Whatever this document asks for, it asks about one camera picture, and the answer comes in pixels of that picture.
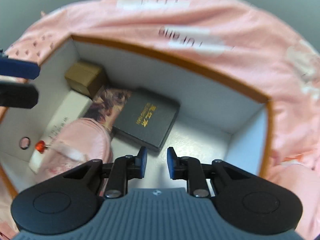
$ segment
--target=small brown box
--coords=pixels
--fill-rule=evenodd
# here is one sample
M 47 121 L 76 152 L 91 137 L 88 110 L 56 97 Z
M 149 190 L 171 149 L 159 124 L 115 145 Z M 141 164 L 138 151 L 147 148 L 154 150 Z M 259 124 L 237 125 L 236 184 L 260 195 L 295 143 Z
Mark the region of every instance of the small brown box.
M 70 87 L 90 98 L 108 84 L 107 75 L 102 66 L 79 61 L 72 65 L 64 75 Z

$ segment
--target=blue tool handle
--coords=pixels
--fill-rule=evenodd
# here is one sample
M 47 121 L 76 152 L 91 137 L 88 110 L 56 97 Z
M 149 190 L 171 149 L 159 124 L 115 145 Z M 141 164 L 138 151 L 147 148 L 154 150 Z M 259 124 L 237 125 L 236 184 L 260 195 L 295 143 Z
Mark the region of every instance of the blue tool handle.
M 40 68 L 37 63 L 0 57 L 0 75 L 35 79 L 39 76 Z
M 184 188 L 132 189 L 107 199 L 84 226 L 61 235 L 22 231 L 14 240 L 302 240 L 289 230 L 271 236 L 247 233 L 225 222 L 208 198 Z

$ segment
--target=metal screw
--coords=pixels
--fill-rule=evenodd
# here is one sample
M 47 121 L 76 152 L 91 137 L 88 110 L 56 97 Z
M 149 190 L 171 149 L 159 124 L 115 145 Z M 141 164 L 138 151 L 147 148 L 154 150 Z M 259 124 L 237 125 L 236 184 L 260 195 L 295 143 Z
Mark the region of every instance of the metal screw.
M 117 197 L 120 197 L 120 195 L 121 195 L 121 192 L 119 190 L 116 190 L 116 189 L 108 190 L 105 193 L 105 196 L 107 198 L 117 198 Z
M 209 196 L 209 192 L 205 189 L 196 189 L 194 192 L 193 192 L 193 195 L 195 197 L 207 197 Z

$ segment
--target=pink slipper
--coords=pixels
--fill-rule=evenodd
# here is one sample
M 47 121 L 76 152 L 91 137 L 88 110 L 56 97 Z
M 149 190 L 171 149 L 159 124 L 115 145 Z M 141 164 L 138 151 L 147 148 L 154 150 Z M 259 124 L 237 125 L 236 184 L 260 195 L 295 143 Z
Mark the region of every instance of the pink slipper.
M 110 136 L 95 120 L 80 118 L 66 125 L 44 154 L 36 175 L 37 183 L 92 159 L 111 162 Z

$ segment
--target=red pendant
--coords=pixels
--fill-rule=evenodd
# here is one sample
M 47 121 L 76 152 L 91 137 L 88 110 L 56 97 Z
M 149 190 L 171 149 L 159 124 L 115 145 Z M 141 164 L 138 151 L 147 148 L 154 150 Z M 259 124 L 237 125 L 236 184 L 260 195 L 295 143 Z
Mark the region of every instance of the red pendant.
M 46 150 L 46 146 L 45 146 L 45 142 L 44 141 L 38 141 L 36 143 L 35 149 L 40 152 L 41 154 L 44 152 L 44 150 Z

